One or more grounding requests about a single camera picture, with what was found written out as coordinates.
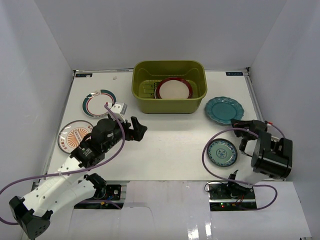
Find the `teal scalloped plate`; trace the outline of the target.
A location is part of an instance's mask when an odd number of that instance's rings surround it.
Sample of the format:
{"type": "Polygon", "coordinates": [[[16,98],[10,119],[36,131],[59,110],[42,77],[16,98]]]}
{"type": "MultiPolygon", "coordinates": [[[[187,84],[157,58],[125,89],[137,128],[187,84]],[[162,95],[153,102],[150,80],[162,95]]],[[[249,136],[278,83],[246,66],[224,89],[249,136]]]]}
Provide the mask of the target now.
{"type": "Polygon", "coordinates": [[[216,123],[230,125],[231,119],[241,120],[245,110],[237,100],[226,96],[218,96],[206,103],[204,112],[207,117],[216,123]]]}

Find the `white plate teal rim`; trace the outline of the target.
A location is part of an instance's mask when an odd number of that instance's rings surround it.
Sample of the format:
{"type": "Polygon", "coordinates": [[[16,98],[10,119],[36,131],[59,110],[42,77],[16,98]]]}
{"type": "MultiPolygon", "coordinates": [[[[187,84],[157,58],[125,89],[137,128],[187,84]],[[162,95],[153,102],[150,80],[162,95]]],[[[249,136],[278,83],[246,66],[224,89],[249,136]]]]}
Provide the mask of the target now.
{"type": "Polygon", "coordinates": [[[108,114],[105,104],[111,106],[117,101],[116,95],[106,89],[100,89],[89,93],[82,102],[82,111],[90,118],[102,118],[108,114]]]}

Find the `dark red rimmed plate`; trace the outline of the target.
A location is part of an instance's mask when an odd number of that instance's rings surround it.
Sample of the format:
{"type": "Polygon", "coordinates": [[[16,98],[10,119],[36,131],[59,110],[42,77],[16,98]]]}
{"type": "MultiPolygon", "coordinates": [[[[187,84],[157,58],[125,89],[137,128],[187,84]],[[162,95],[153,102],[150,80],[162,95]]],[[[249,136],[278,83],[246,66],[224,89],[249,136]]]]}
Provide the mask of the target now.
{"type": "Polygon", "coordinates": [[[168,77],[157,85],[157,99],[191,99],[193,89],[191,84],[180,77],[168,77]]]}

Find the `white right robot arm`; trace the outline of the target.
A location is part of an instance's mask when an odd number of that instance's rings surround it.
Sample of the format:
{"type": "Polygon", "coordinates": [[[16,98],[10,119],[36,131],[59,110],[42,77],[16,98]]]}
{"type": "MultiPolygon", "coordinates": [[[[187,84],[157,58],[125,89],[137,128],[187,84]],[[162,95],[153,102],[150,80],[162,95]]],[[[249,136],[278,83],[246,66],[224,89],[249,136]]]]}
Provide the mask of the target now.
{"type": "Polygon", "coordinates": [[[249,141],[256,141],[250,155],[249,171],[237,170],[229,175],[226,195],[236,200],[252,191],[253,185],[266,179],[285,179],[293,165],[293,141],[284,136],[277,139],[268,132],[272,124],[260,120],[231,120],[236,137],[241,138],[239,150],[246,153],[249,141]]]}

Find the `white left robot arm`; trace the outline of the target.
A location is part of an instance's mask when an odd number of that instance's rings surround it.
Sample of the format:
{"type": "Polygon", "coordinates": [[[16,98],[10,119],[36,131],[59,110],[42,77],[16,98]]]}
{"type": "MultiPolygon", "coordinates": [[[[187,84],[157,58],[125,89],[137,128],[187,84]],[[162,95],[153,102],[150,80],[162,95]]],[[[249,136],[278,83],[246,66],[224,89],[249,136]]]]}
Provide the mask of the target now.
{"type": "Polygon", "coordinates": [[[89,198],[105,196],[106,182],[98,174],[86,173],[105,158],[118,142],[141,141],[147,127],[132,116],[120,122],[110,117],[98,121],[71,152],[56,173],[26,195],[9,201],[17,224],[29,239],[34,240],[50,226],[50,218],[64,207],[73,207],[89,198]]]}

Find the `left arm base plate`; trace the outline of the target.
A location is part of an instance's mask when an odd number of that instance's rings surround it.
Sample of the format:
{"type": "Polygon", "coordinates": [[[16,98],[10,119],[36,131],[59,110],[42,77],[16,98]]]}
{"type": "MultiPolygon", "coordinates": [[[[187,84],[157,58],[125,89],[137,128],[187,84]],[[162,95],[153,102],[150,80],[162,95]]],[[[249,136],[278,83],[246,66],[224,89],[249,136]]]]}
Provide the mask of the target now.
{"type": "Polygon", "coordinates": [[[123,200],[121,200],[122,186],[120,184],[107,184],[104,189],[96,192],[93,197],[88,198],[78,204],[74,209],[82,210],[121,210],[123,200]]]}

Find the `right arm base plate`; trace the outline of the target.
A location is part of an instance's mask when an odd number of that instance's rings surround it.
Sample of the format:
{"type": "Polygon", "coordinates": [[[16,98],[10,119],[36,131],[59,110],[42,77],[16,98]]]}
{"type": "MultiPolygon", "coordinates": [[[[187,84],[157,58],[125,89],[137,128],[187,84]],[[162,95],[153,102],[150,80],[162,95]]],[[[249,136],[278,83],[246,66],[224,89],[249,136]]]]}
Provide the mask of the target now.
{"type": "Polygon", "coordinates": [[[210,181],[204,186],[208,194],[211,212],[233,212],[256,210],[257,202],[253,190],[248,193],[232,195],[227,189],[227,184],[221,181],[210,181]]]}

